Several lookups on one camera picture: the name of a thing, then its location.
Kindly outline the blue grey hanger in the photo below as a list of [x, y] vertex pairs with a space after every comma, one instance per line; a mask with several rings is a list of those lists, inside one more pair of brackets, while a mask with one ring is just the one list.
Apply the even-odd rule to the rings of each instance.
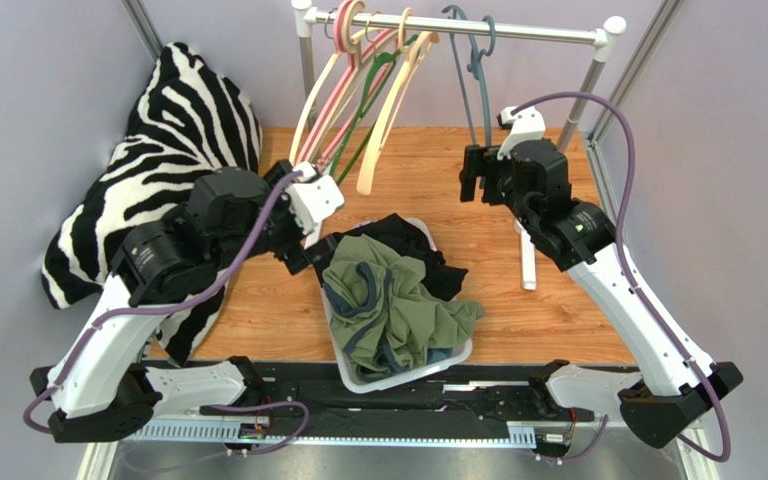
[[483, 68], [482, 60], [485, 57], [489, 57], [495, 50], [496, 44], [496, 30], [495, 20], [490, 15], [485, 15], [482, 21], [489, 27], [490, 37], [489, 43], [485, 48], [480, 48], [475, 34], [465, 34], [468, 39], [470, 51], [469, 57], [466, 63], [461, 62], [461, 56], [458, 53], [458, 46], [456, 40], [456, 33], [449, 33], [449, 41], [452, 49], [452, 55], [454, 65], [456, 68], [457, 78], [459, 82], [460, 93], [462, 97], [462, 104], [464, 107], [467, 126], [470, 132], [471, 143], [474, 145], [479, 144], [477, 129], [475, 126], [472, 108], [470, 104], [470, 96], [468, 93], [467, 82], [465, 75], [469, 74], [473, 80], [477, 83], [481, 101], [481, 114], [482, 114], [482, 133], [484, 135], [482, 144], [486, 147], [492, 145], [492, 125], [491, 125], [491, 109], [489, 92], [487, 87], [487, 80], [485, 71]]

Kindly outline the wooden hanger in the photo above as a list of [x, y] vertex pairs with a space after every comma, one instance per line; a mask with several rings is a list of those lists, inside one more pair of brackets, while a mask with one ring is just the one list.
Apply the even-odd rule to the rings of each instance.
[[402, 105], [405, 93], [416, 70], [420, 67], [429, 53], [433, 44], [439, 42], [438, 35], [431, 31], [422, 31], [418, 39], [410, 47], [405, 44], [404, 37], [407, 26], [406, 21], [413, 10], [405, 8], [401, 14], [398, 26], [398, 46], [404, 57], [404, 61], [391, 85], [391, 89], [381, 107], [376, 123], [371, 131], [371, 136], [364, 151], [361, 162], [356, 191], [363, 196], [369, 196], [372, 192], [373, 180], [377, 162], [381, 156], [383, 147], [389, 137], [398, 111]]

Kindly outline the olive green tank top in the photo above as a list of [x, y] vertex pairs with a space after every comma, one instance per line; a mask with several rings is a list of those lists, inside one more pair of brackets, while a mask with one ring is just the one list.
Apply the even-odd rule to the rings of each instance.
[[337, 245], [322, 273], [333, 309], [330, 331], [350, 364], [370, 379], [426, 365], [429, 348], [472, 338], [485, 316], [474, 300], [444, 301], [422, 284], [425, 265], [362, 235]]

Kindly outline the cream white hanger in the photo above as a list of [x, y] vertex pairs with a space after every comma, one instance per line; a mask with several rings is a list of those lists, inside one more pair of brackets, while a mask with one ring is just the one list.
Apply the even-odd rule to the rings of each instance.
[[[306, 93], [289, 153], [289, 161], [295, 165], [309, 163], [321, 172], [327, 170], [332, 151], [322, 145], [326, 134], [356, 93], [375, 56], [393, 42], [396, 32], [391, 28], [374, 27], [376, 36], [370, 40], [363, 31], [352, 31], [357, 16], [365, 12], [363, 1], [344, 1], [332, 12], [322, 12], [313, 6], [295, 11]], [[318, 76], [314, 75], [312, 60], [315, 24], [331, 29], [334, 49]]]

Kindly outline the green hanger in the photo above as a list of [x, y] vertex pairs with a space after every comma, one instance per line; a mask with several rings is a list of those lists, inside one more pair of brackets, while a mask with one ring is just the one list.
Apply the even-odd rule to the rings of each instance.
[[404, 41], [399, 40], [398, 30], [393, 29], [394, 34], [389, 38], [384, 39], [383, 35], [389, 32], [390, 29], [387, 29], [378, 35], [374, 41], [369, 42], [370, 47], [373, 45], [381, 45], [381, 48], [373, 51], [371, 64], [366, 68], [363, 82], [360, 86], [360, 96], [357, 101], [357, 106], [322, 154], [321, 165], [325, 167], [329, 175], [336, 179], [337, 183], [340, 183], [352, 169], [360, 150], [368, 142], [368, 136], [366, 136], [361, 142], [359, 149], [355, 152], [353, 160], [350, 160], [349, 165], [343, 169], [341, 174], [337, 175], [337, 166], [348, 146], [349, 140], [361, 121], [365, 119], [374, 106], [384, 84], [392, 75], [392, 71], [402, 55], [401, 49]]

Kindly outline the beige hanger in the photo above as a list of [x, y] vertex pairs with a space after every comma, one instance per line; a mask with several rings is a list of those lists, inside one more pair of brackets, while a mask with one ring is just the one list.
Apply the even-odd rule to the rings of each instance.
[[321, 158], [324, 151], [320, 149], [324, 136], [332, 129], [338, 117], [343, 113], [348, 101], [357, 91], [361, 80], [363, 79], [366, 68], [371, 64], [374, 50], [381, 48], [381, 45], [369, 46], [370, 41], [387, 29], [389, 33], [383, 35], [384, 39], [394, 34], [396, 28], [378, 28], [374, 37], [363, 43], [366, 38], [367, 29], [363, 33], [351, 33], [352, 21], [357, 14], [363, 13], [366, 5], [363, 1], [344, 1], [337, 10], [337, 18], [334, 23], [335, 33], [333, 34], [335, 43], [335, 54], [332, 56], [333, 64], [341, 57], [347, 60], [347, 69], [339, 79], [330, 97], [321, 108], [319, 118], [317, 119], [316, 129], [311, 132], [308, 139], [311, 146], [308, 148], [310, 154], [310, 163], [315, 164], [320, 173], [327, 171], [321, 165]]

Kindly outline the pink plastic hanger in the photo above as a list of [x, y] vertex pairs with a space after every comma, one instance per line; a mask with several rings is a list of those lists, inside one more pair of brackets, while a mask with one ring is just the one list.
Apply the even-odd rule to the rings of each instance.
[[[354, 0], [341, 2], [335, 11], [331, 27], [334, 53], [307, 96], [289, 154], [289, 161], [294, 165], [318, 161], [324, 136], [331, 130], [347, 102], [357, 91], [360, 81], [365, 77], [375, 56], [394, 45], [397, 36], [394, 28], [370, 27], [356, 33], [351, 31], [353, 20], [365, 10], [365, 2]], [[303, 137], [302, 128], [312, 112], [322, 87], [341, 62], [345, 63], [345, 70], [330, 96], [318, 107], [315, 122], [308, 128], [307, 136]]]

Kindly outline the blue ribbed tank top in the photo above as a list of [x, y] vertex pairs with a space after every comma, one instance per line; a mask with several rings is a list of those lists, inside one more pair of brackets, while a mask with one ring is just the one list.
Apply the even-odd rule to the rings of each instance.
[[432, 365], [440, 362], [448, 364], [452, 355], [452, 348], [429, 348], [426, 353], [426, 364]]

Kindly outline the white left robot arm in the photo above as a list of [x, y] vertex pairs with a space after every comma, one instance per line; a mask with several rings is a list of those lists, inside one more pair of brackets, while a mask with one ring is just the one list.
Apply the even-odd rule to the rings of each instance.
[[343, 204], [335, 179], [310, 163], [197, 179], [187, 201], [125, 237], [78, 339], [59, 363], [31, 373], [35, 402], [52, 413], [39, 423], [27, 407], [24, 423], [58, 443], [92, 443], [186, 413], [266, 418], [263, 379], [248, 358], [171, 370], [139, 353], [163, 321], [210, 300], [248, 258], [271, 253], [291, 274], [313, 264], [304, 241]]

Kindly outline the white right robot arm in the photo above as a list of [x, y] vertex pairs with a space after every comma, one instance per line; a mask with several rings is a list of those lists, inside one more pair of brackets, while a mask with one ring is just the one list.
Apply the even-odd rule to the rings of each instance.
[[743, 381], [732, 362], [695, 348], [655, 300], [616, 242], [615, 225], [596, 204], [572, 195], [568, 160], [548, 139], [523, 141], [509, 152], [469, 145], [459, 174], [460, 199], [504, 205], [535, 249], [595, 302], [636, 361], [634, 372], [584, 368], [566, 360], [530, 377], [538, 409], [548, 415], [578, 408], [622, 419], [645, 444], [662, 448]]

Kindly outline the zebra striped pillow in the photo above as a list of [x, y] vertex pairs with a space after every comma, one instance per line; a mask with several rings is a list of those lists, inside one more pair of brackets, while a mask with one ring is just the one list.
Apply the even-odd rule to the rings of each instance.
[[133, 228], [186, 201], [204, 175], [257, 172], [262, 146], [250, 98], [191, 46], [166, 44], [105, 171], [48, 244], [40, 281], [50, 305], [63, 310], [100, 293]]

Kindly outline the white plastic laundry basket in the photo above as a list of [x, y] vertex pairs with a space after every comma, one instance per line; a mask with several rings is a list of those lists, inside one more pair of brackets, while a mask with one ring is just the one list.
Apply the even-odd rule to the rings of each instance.
[[[421, 230], [426, 235], [431, 248], [433, 250], [437, 250], [433, 235], [425, 222], [419, 218], [413, 217], [405, 218], [405, 221]], [[330, 301], [327, 298], [324, 288], [320, 287], [319, 291], [325, 312], [325, 321], [330, 331], [333, 309], [331, 308]], [[471, 355], [474, 344], [472, 338], [469, 338], [463, 344], [454, 347], [452, 349], [452, 353], [446, 358], [441, 357], [439, 360], [427, 363], [425, 366], [420, 368], [401, 373], [388, 374], [377, 379], [370, 379], [368, 376], [361, 375], [359, 370], [350, 364], [350, 358], [348, 354], [343, 352], [333, 333], [331, 333], [331, 342], [336, 355], [336, 365], [340, 378], [344, 386], [349, 391], [356, 394], [367, 394], [374, 391], [388, 390], [400, 385], [430, 377], [437, 373], [441, 373], [450, 367], [464, 363]]]

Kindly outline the white metal clothes rack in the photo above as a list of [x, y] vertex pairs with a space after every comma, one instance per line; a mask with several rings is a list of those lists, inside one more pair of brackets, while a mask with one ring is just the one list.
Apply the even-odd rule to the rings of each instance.
[[[310, 1], [295, 1], [292, 4], [294, 11], [299, 7], [313, 6]], [[387, 15], [380, 12], [369, 12], [357, 16], [352, 31], [364, 31], [370, 27], [396, 28], [398, 30], [400, 15]], [[457, 35], [475, 34], [490, 37], [489, 27], [481, 21], [471, 21], [464, 17], [460, 8], [451, 5], [445, 8], [441, 18], [416, 17], [410, 15], [406, 21], [405, 44], [410, 47], [418, 39], [422, 31], [431, 31], [437, 35], [444, 33], [456, 33]], [[498, 24], [495, 22], [496, 40], [499, 38], [514, 38], [521, 40], [540, 40], [561, 43], [587, 44], [593, 47], [594, 56], [588, 72], [580, 87], [581, 92], [591, 94], [597, 81], [608, 62], [619, 38], [625, 33], [627, 22], [621, 16], [608, 18], [602, 28], [594, 31], [570, 30], [556, 28], [540, 28], [513, 24]], [[331, 29], [322, 24], [313, 26], [313, 71], [318, 76], [334, 52], [333, 42], [330, 38]]]

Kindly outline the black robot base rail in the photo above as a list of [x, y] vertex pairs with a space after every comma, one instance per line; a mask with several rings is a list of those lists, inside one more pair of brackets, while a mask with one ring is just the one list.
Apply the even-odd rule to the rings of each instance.
[[138, 440], [350, 446], [533, 448], [551, 433], [599, 427], [618, 418], [582, 407], [552, 407], [531, 384], [534, 364], [460, 364], [426, 378], [354, 393], [334, 362], [254, 365], [264, 380], [255, 398], [273, 412], [183, 413], [150, 421]]

